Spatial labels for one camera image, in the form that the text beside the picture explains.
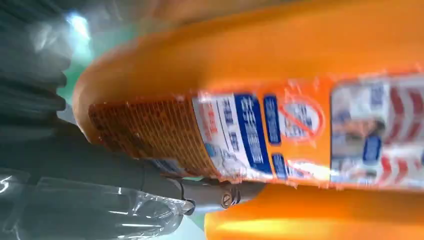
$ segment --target sticker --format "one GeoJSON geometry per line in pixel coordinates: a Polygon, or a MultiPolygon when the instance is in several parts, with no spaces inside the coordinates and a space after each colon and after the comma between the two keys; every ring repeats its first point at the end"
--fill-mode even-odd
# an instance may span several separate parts
{"type": "Polygon", "coordinates": [[[224,177],[272,179],[261,106],[251,94],[194,97],[206,151],[224,177]]]}
{"type": "Polygon", "coordinates": [[[324,114],[320,107],[306,97],[290,97],[280,105],[281,134],[287,140],[303,142],[315,139],[324,127],[324,114]]]}
{"type": "Polygon", "coordinates": [[[421,74],[387,76],[335,88],[333,183],[424,188],[423,79],[421,74]]]}

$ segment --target plastic wrap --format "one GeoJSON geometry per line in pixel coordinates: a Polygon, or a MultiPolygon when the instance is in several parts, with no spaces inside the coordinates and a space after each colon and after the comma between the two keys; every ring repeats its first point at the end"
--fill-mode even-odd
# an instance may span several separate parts
{"type": "Polygon", "coordinates": [[[2,171],[1,239],[126,240],[172,233],[190,202],[121,187],[2,171]]]}

